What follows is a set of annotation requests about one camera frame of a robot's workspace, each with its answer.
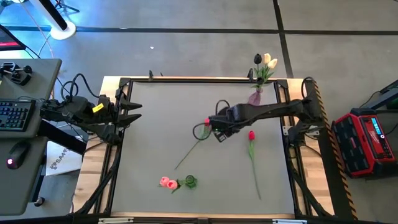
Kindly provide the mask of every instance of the computer mouse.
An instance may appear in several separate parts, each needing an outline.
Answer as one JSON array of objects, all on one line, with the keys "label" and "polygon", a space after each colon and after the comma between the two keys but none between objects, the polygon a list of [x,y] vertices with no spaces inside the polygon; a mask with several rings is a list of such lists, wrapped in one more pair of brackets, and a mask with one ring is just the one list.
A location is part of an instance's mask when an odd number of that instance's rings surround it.
[{"label": "computer mouse", "polygon": [[9,169],[18,169],[24,163],[26,154],[30,149],[30,143],[27,141],[20,141],[15,144],[10,150],[7,167]]}]

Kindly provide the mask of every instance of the white paper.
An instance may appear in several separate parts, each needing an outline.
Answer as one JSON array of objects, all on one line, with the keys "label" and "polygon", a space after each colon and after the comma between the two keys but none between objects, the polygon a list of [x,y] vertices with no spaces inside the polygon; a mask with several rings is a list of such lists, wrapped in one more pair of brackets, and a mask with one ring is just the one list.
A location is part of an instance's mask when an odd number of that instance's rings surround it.
[{"label": "white paper", "polygon": [[57,143],[47,143],[47,163],[45,175],[64,174],[81,167],[81,155],[66,149]]}]

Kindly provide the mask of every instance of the black floor stripe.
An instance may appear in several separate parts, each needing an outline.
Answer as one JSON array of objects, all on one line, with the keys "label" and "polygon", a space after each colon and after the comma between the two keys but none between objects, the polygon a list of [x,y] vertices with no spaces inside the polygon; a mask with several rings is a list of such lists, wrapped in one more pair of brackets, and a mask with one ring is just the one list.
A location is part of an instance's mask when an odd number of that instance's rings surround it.
[{"label": "black floor stripe", "polygon": [[289,51],[287,50],[286,36],[284,33],[284,24],[282,22],[282,14],[280,13],[278,0],[274,0],[274,10],[275,10],[276,22],[278,24],[280,46],[282,48],[282,55],[285,62],[286,77],[294,78],[292,64],[290,63]]},{"label": "black floor stripe", "polygon": [[[11,31],[39,31],[32,26],[5,26]],[[49,32],[51,27],[40,27]],[[297,35],[398,35],[398,30],[285,30],[285,29],[190,29],[190,28],[117,28],[77,27],[77,32],[191,33],[191,34],[297,34]]]},{"label": "black floor stripe", "polygon": [[[37,27],[10,26],[13,31],[39,31]],[[50,31],[51,27],[40,27]],[[183,33],[183,34],[278,34],[276,29],[186,29],[186,28],[99,28],[77,27],[77,32],[110,32],[110,33]]]},{"label": "black floor stripe", "polygon": [[285,30],[284,32],[300,35],[398,35],[398,30]]}]

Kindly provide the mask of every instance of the pink vase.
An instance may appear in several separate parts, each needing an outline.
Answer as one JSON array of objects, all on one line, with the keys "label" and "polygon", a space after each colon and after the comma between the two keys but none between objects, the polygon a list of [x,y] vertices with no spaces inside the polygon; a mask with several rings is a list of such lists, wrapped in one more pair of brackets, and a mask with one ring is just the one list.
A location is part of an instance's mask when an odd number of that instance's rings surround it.
[{"label": "pink vase", "polygon": [[260,105],[261,102],[261,93],[262,93],[262,88],[256,88],[256,91],[249,96],[249,101],[251,105],[258,106]]}]

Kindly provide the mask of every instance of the white tulip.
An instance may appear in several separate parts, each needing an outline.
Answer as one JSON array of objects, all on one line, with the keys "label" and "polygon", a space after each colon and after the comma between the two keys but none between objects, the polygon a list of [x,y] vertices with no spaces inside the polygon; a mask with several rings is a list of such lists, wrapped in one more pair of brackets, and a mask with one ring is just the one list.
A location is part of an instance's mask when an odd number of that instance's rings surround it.
[{"label": "white tulip", "polygon": [[274,58],[270,62],[268,62],[267,65],[270,69],[274,69],[277,63],[278,63],[278,59]]},{"label": "white tulip", "polygon": [[264,63],[268,64],[271,61],[271,55],[269,53],[264,54]]}]

